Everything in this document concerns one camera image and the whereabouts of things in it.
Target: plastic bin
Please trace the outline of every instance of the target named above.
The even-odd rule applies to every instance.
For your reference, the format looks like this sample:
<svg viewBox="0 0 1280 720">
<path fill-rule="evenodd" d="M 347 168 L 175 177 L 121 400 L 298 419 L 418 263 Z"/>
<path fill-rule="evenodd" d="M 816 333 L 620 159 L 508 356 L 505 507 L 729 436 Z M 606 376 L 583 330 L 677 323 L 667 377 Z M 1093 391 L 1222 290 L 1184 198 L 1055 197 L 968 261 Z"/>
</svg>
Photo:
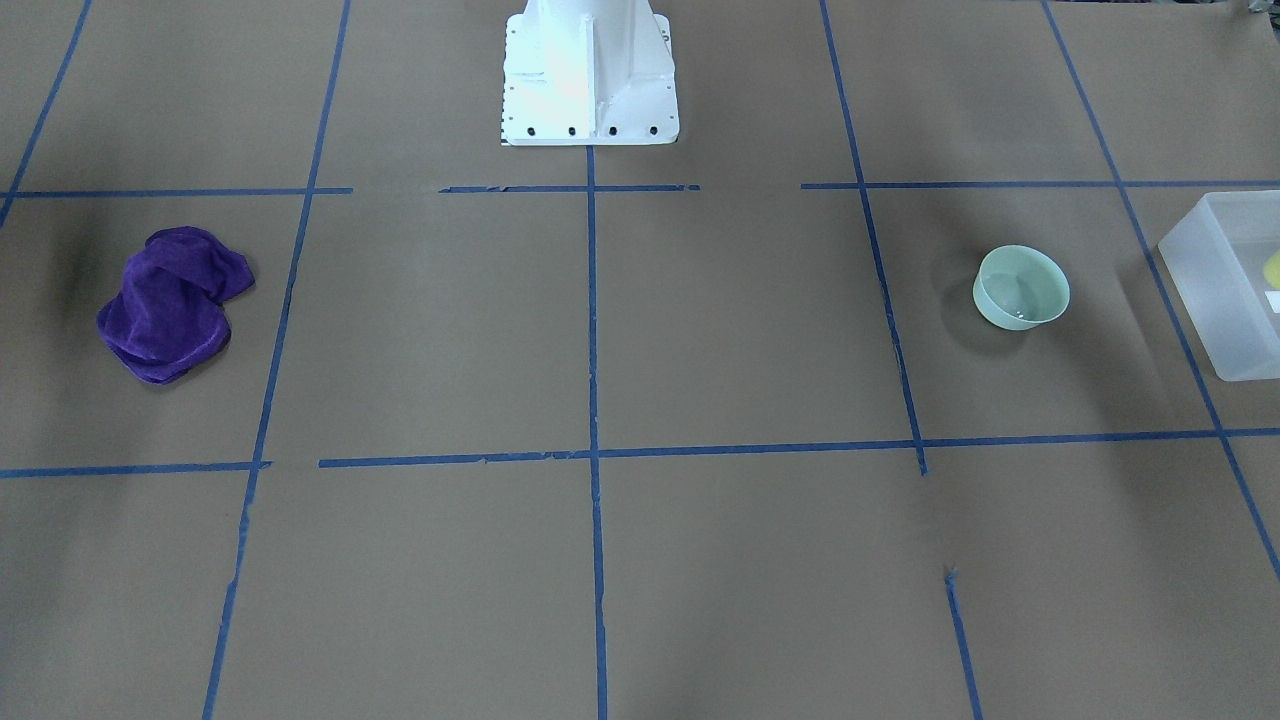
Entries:
<svg viewBox="0 0 1280 720">
<path fill-rule="evenodd" d="M 1169 274 L 1224 380 L 1280 378 L 1277 252 L 1280 191 L 1210 192 L 1160 241 Z"/>
</svg>

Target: yellow object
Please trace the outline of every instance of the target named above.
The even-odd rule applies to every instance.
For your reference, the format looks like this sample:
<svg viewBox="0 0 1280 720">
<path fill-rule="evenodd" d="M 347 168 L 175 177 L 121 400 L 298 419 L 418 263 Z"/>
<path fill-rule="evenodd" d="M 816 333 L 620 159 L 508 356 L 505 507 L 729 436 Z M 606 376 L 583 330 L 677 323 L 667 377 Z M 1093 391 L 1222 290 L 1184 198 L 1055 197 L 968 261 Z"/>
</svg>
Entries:
<svg viewBox="0 0 1280 720">
<path fill-rule="evenodd" d="M 1276 252 L 1267 260 L 1266 265 L 1262 265 L 1262 277 L 1271 283 L 1271 287 L 1280 290 L 1280 252 Z"/>
</svg>

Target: cup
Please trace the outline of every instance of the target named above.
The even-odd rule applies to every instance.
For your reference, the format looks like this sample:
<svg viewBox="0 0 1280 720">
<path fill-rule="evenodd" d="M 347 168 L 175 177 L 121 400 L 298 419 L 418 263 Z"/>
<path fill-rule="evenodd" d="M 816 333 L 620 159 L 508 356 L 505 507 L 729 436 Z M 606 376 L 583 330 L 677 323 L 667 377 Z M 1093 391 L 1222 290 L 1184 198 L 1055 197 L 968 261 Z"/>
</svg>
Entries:
<svg viewBox="0 0 1280 720">
<path fill-rule="evenodd" d="M 1005 245 L 982 259 L 973 302 L 993 325 L 1029 331 L 1057 319 L 1071 301 L 1062 268 L 1025 245 Z"/>
</svg>

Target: towel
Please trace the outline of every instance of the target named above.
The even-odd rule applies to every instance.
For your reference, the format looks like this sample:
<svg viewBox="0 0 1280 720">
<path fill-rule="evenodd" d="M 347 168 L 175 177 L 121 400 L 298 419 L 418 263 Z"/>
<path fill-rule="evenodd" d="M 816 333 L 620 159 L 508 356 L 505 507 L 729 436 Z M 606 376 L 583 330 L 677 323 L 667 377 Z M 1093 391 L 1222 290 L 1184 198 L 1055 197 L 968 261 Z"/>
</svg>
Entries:
<svg viewBox="0 0 1280 720">
<path fill-rule="evenodd" d="M 253 284 L 244 256 L 206 231 L 160 231 L 124 265 L 120 293 L 97 314 L 111 352 L 141 380 L 170 383 L 212 357 L 232 328 L 221 304 Z"/>
</svg>

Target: white bracket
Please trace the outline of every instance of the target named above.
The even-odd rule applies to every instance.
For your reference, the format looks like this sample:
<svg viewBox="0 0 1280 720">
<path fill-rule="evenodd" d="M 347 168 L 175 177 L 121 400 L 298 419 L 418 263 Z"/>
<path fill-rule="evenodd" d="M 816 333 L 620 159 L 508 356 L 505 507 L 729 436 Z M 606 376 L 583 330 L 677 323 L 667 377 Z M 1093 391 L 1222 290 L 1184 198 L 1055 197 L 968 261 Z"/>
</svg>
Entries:
<svg viewBox="0 0 1280 720">
<path fill-rule="evenodd" d="M 502 142 L 663 145 L 680 135 L 671 23 L 649 0 L 529 0 L 507 20 Z"/>
</svg>

